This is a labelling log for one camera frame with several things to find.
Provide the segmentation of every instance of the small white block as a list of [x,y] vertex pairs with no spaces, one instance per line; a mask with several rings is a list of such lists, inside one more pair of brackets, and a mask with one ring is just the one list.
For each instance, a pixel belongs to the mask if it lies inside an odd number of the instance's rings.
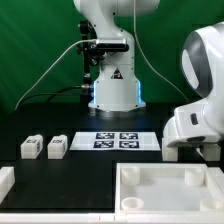
[[15,175],[13,167],[3,167],[0,170],[0,204],[5,196],[9,193],[15,183]]
[[62,159],[68,149],[68,138],[65,135],[55,136],[47,146],[48,159]]
[[21,145],[22,159],[36,159],[43,149],[43,137],[41,135],[29,136]]

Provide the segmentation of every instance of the white container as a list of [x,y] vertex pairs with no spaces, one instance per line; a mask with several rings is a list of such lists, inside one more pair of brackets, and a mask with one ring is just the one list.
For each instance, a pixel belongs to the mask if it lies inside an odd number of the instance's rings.
[[200,203],[200,211],[209,211],[209,212],[224,211],[224,204],[215,199],[204,199]]
[[204,170],[201,168],[191,168],[185,170],[185,183],[188,186],[200,187],[204,185]]
[[139,210],[144,206],[144,202],[140,198],[130,197],[125,198],[121,202],[121,207],[123,210]]
[[126,186],[136,186],[140,183],[140,168],[137,166],[124,166],[121,169],[121,182]]

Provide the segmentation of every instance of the warning label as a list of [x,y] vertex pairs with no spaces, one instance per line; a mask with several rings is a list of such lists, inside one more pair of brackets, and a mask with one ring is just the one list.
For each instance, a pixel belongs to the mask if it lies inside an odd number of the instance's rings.
[[123,79],[120,70],[117,68],[112,75],[111,79]]

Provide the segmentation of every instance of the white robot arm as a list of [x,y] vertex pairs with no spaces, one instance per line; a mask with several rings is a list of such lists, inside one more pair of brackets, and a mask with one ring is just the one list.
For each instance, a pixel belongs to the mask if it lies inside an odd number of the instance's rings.
[[176,161],[180,146],[201,146],[199,153],[206,160],[219,160],[216,143],[224,134],[224,23],[190,34],[182,69],[203,99],[175,109],[164,129],[163,159]]
[[[136,0],[136,15],[154,11],[160,0]],[[127,117],[145,107],[140,82],[134,74],[134,39],[117,27],[115,16],[133,16],[134,0],[74,0],[77,10],[92,24],[98,46],[128,45],[126,52],[106,52],[100,63],[100,75],[94,82],[92,113],[106,117]]]

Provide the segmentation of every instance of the cable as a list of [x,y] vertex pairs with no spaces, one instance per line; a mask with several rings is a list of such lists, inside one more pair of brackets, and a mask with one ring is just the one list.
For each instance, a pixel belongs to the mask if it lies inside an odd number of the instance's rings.
[[[73,90],[73,89],[81,89],[82,87],[81,86],[70,86],[70,87],[66,87],[64,89],[61,89],[59,91],[56,92],[57,93],[64,93],[64,92],[67,92],[69,90]],[[52,99],[54,99],[57,95],[51,95],[45,102],[46,103],[49,103]]]
[[35,95],[32,95],[32,96],[28,96],[26,98],[23,98],[18,106],[17,106],[17,109],[27,100],[31,99],[31,98],[34,98],[34,97],[39,97],[39,96],[80,96],[80,94],[65,94],[65,93],[39,93],[39,94],[35,94]]
[[80,43],[84,43],[84,42],[94,42],[96,41],[96,39],[92,39],[92,40],[81,40],[78,41],[74,44],[72,44],[69,48],[67,48],[67,50],[64,51],[64,53],[50,66],[50,68],[36,81],[36,83],[29,89],[27,90],[23,96],[19,99],[19,101],[16,104],[15,110],[17,110],[18,105],[20,104],[20,102],[23,100],[23,98],[30,93],[38,84],[39,82],[52,70],[52,68],[72,49],[74,48],[76,45],[80,44]]
[[172,82],[170,82],[168,79],[166,79],[164,76],[162,76],[158,71],[156,71],[156,69],[150,64],[150,62],[148,61],[148,59],[146,58],[141,45],[139,43],[139,39],[138,39],[138,34],[137,34],[137,29],[136,29],[136,0],[134,0],[134,34],[135,34],[135,40],[138,46],[139,51],[142,54],[142,57],[144,58],[145,62],[147,63],[147,65],[150,67],[150,69],[157,75],[159,76],[161,79],[163,79],[165,82],[167,82],[168,84],[170,84],[174,89],[176,89],[183,97],[184,99],[187,101],[187,103],[189,103],[189,99],[185,96],[185,94],[183,92],[181,92],[181,90],[175,86]]

